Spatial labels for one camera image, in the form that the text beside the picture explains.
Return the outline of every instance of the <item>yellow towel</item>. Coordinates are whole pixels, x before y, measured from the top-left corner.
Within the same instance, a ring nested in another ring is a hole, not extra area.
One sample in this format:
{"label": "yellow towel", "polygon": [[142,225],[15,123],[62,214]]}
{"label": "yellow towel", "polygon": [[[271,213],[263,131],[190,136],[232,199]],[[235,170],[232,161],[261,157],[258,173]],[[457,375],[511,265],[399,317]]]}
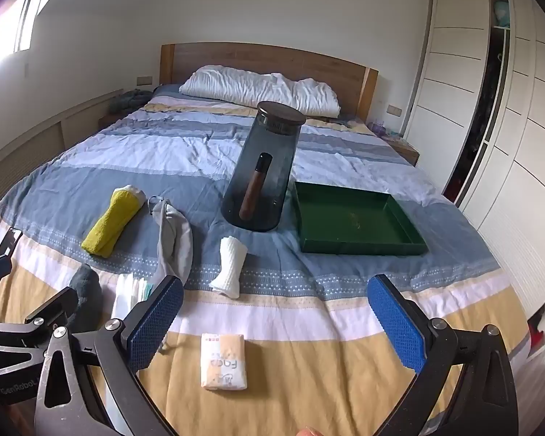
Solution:
{"label": "yellow towel", "polygon": [[90,254],[107,259],[121,231],[144,203],[145,194],[133,185],[115,189],[109,208],[89,231],[81,247]]}

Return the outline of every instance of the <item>wall switch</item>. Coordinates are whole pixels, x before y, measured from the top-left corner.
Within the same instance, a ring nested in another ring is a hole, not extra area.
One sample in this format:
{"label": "wall switch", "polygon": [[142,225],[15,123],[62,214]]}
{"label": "wall switch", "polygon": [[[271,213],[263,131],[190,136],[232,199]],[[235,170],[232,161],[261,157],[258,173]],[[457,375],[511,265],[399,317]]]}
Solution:
{"label": "wall switch", "polygon": [[401,116],[401,108],[398,108],[393,105],[388,105],[388,113],[394,115],[394,116]]}
{"label": "wall switch", "polygon": [[151,85],[152,83],[153,83],[153,77],[151,75],[148,75],[147,77],[138,77],[137,78],[137,86]]}

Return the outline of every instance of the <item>white wardrobe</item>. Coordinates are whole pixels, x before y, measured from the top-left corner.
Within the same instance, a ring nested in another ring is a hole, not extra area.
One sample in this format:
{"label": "white wardrobe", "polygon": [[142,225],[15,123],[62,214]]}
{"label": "white wardrobe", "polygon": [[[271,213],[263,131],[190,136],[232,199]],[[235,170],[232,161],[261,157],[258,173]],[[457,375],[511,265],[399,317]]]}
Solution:
{"label": "white wardrobe", "polygon": [[532,316],[545,303],[545,14],[534,0],[433,0],[404,138]]}

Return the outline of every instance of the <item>green tray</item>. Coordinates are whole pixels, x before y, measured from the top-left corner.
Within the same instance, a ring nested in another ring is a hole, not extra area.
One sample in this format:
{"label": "green tray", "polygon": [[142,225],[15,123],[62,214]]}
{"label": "green tray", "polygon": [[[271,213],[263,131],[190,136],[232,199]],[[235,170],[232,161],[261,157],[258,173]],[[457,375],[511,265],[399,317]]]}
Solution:
{"label": "green tray", "polygon": [[302,252],[416,256],[428,250],[389,193],[295,182]]}

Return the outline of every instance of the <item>brown cylinder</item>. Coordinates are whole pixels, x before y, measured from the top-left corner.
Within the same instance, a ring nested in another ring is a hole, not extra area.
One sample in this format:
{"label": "brown cylinder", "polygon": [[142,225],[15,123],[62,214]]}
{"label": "brown cylinder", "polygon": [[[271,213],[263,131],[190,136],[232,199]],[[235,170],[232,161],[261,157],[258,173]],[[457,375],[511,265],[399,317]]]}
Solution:
{"label": "brown cylinder", "polygon": [[250,221],[254,215],[254,210],[259,202],[260,192],[265,184],[272,160],[273,157],[268,152],[262,152],[259,155],[259,160],[256,162],[256,167],[248,182],[248,187],[246,187],[246,193],[238,212],[238,216],[242,221]]}

